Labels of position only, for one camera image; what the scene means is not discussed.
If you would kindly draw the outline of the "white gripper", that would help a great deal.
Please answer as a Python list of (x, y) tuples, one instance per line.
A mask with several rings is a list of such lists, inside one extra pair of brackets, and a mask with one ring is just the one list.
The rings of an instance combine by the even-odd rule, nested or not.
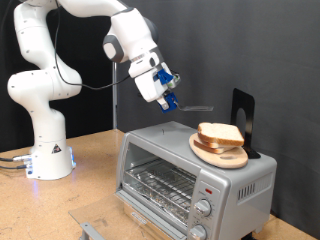
[(163, 108), (168, 107), (163, 94), (174, 80), (174, 75), (160, 53), (143, 52), (130, 57), (129, 75), (147, 102), (157, 100)]

